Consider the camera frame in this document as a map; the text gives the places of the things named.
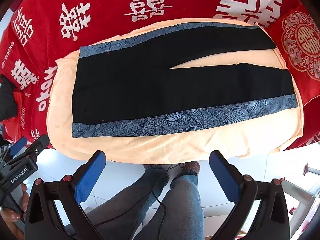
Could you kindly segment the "person's left hand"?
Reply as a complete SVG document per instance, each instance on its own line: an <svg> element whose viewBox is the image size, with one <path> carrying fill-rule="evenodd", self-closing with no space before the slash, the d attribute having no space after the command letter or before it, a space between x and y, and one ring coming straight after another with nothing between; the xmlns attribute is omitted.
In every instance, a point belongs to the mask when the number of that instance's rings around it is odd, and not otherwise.
<svg viewBox="0 0 320 240"><path fill-rule="evenodd" d="M28 201L29 194L24 183L1 185L1 217L6 223L24 223Z"/></svg>

